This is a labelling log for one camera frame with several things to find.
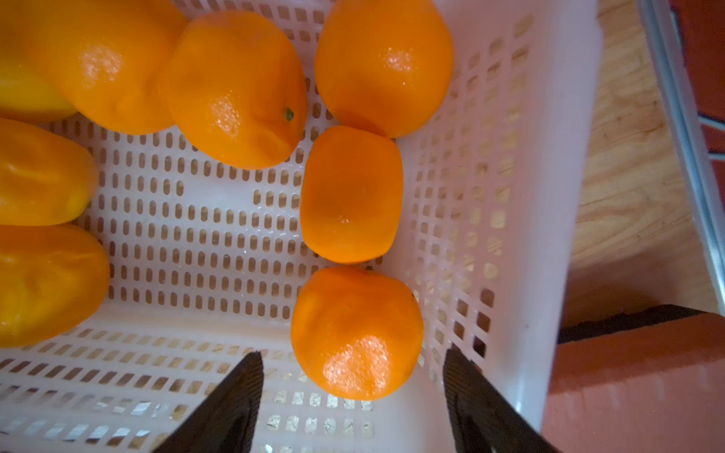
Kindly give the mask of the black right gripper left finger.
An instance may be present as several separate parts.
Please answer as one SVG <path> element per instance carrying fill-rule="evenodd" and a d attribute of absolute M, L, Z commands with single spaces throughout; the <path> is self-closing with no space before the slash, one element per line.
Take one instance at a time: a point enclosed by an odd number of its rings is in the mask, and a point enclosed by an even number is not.
<path fill-rule="evenodd" d="M 264 388 L 262 354 L 245 355 L 215 390 L 155 450 L 249 452 Z"/>

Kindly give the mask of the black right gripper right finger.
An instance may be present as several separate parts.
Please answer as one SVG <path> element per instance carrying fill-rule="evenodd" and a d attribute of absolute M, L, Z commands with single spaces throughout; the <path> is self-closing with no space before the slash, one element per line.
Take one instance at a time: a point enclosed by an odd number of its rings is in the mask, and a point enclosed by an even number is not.
<path fill-rule="evenodd" d="M 447 411 L 458 452 L 555 452 L 464 354 L 451 348 L 443 366 Z"/>

